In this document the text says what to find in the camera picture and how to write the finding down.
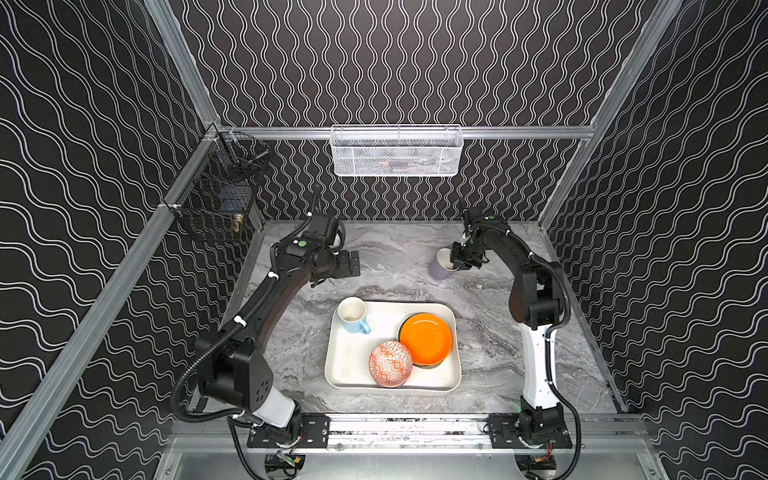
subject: black wire basket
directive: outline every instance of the black wire basket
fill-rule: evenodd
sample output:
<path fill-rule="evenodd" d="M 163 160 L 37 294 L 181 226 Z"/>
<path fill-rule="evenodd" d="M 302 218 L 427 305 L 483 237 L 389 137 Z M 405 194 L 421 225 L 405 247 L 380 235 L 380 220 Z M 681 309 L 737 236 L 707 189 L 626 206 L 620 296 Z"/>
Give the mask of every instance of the black wire basket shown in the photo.
<path fill-rule="evenodd" d="M 270 149 L 258 144 L 260 148 L 252 148 L 253 154 L 245 157 L 233 154 L 226 143 L 208 152 L 207 161 L 187 187 L 186 199 L 172 209 L 193 240 L 251 241 L 256 229 L 249 216 L 257 191 L 255 178 L 270 156 Z"/>

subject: light blue mug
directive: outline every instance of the light blue mug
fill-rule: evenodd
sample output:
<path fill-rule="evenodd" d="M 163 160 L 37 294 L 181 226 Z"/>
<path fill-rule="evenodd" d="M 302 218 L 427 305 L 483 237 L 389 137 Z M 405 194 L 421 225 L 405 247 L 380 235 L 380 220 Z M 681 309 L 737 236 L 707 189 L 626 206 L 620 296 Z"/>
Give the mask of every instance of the light blue mug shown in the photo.
<path fill-rule="evenodd" d="M 336 315 L 349 333 L 371 333 L 371 327 L 366 322 L 366 303 L 356 296 L 345 298 L 336 309 Z"/>

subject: mug handle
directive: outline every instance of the mug handle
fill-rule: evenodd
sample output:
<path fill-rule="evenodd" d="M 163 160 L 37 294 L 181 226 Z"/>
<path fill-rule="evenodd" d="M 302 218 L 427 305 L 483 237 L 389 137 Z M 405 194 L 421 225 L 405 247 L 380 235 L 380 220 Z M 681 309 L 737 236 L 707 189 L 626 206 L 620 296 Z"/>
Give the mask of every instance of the mug handle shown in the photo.
<path fill-rule="evenodd" d="M 360 320 L 359 325 L 360 325 L 361 333 L 365 333 L 366 335 L 371 333 L 371 327 L 368 325 L 368 322 L 366 322 L 365 320 Z"/>

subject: white tray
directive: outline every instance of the white tray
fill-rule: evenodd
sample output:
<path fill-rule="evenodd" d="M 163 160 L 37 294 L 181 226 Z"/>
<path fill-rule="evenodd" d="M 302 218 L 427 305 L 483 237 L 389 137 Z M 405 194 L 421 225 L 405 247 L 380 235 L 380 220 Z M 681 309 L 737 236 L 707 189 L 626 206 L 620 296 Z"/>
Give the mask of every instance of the white tray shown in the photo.
<path fill-rule="evenodd" d="M 392 392 L 413 395 L 445 395 L 462 381 L 462 365 L 458 361 L 456 317 L 441 303 L 366 302 L 366 319 L 371 333 L 349 333 L 334 310 L 331 337 L 326 356 L 326 380 L 349 392 Z M 368 359 L 381 342 L 397 340 L 400 325 L 411 315 L 432 313 L 442 318 L 453 333 L 453 348 L 443 362 L 433 369 L 414 366 L 411 376 L 394 389 L 373 381 Z"/>

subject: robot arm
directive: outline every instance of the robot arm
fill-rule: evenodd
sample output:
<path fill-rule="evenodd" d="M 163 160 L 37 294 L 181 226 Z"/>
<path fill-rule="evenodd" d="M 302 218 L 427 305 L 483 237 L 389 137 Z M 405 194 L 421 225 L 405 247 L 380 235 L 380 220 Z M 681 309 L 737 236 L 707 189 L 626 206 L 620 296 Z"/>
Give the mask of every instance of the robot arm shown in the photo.
<path fill-rule="evenodd" d="M 318 205 L 316 190 L 312 205 Z M 345 230 L 336 218 L 308 218 L 270 248 L 270 271 L 238 314 L 195 342 L 197 358 L 179 378 L 170 397 L 174 416 L 183 422 L 232 417 L 238 422 L 261 419 L 278 442 L 297 438 L 301 412 L 295 402 L 273 387 L 274 374 L 263 351 L 277 321 L 296 293 L 307 283 L 360 275 L 357 252 L 341 250 Z M 235 406 L 196 415 L 180 405 L 182 391 L 197 373 L 200 393 Z"/>
<path fill-rule="evenodd" d="M 485 251 L 493 250 L 515 277 L 509 295 L 509 312 L 520 324 L 525 358 L 525 384 L 519 418 L 520 438 L 529 445 L 548 442 L 566 431 L 563 403 L 554 383 L 556 329 L 570 317 L 564 295 L 563 269 L 531 252 L 501 219 L 477 210 L 465 210 L 464 235 L 454 242 L 451 261 L 458 270 L 482 267 Z"/>

